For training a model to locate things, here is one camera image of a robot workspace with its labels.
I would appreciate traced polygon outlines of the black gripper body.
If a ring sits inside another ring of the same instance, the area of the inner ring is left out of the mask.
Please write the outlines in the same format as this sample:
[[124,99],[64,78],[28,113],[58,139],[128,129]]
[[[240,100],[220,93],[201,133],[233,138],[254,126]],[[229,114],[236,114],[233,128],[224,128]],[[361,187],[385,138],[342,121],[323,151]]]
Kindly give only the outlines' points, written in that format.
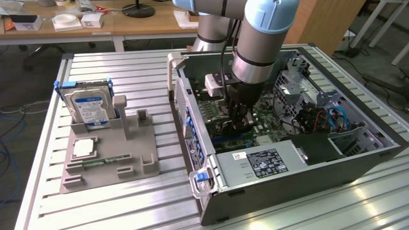
[[228,89],[229,106],[245,106],[252,109],[260,100],[265,84],[233,83]]

